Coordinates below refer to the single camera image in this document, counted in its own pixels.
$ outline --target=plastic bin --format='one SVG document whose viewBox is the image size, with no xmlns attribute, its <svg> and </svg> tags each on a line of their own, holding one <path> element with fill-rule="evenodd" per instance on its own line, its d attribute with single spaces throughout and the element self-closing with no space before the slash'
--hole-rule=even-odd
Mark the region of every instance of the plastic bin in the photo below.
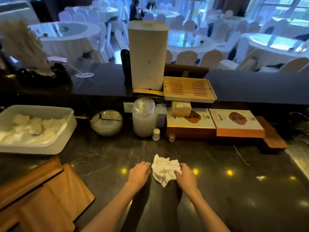
<svg viewBox="0 0 309 232">
<path fill-rule="evenodd" d="M 27 145 L 27 144 L 4 144 L 0 142 L 0 152 L 22 153 L 22 154 L 46 154 L 56 155 L 60 153 L 72 133 L 74 132 L 77 122 L 74 111 L 65 107 L 49 107 L 49 106 L 31 106 L 31 105 L 13 105 L 0 113 L 0 131 L 10 131 L 13 123 L 12 119 L 15 115 L 22 114 L 42 119 L 62 119 L 68 116 L 67 121 L 57 132 L 56 137 L 48 144 Z"/>
</svg>

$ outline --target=power socket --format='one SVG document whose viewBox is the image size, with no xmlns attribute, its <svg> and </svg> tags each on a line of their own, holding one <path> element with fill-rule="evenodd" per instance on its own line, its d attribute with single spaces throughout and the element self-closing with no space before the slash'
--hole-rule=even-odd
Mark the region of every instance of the power socket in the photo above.
<svg viewBox="0 0 309 232">
<path fill-rule="evenodd" d="M 123 108 L 125 109 L 125 113 L 132 113 L 134 103 L 123 103 Z"/>
</svg>

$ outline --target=glass jar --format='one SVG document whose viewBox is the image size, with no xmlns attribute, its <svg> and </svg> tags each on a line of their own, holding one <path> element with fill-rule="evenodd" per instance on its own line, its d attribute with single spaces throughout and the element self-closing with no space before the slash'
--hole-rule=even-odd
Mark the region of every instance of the glass jar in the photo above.
<svg viewBox="0 0 309 232">
<path fill-rule="evenodd" d="M 157 127 L 158 112 L 155 102 L 149 98 L 139 98 L 132 109 L 133 130 L 142 138 L 152 136 Z"/>
</svg>

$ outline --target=person's left hand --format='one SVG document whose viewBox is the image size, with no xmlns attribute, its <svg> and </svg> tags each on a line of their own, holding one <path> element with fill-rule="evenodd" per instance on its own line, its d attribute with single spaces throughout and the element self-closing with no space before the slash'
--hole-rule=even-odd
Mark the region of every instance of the person's left hand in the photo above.
<svg viewBox="0 0 309 232">
<path fill-rule="evenodd" d="M 136 187 L 136 190 L 139 191 L 147 182 L 148 175 L 150 173 L 150 165 L 151 163 L 145 163 L 144 161 L 140 164 L 137 164 L 134 168 L 130 170 L 127 183 L 133 185 L 134 187 Z"/>
</svg>

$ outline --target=white bottle cap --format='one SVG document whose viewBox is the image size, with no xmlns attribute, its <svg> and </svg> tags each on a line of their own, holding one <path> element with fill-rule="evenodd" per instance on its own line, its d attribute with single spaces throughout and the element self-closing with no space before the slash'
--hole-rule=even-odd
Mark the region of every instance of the white bottle cap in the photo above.
<svg viewBox="0 0 309 232">
<path fill-rule="evenodd" d="M 154 129 L 152 139 L 155 141 L 160 139 L 160 129 Z"/>
</svg>

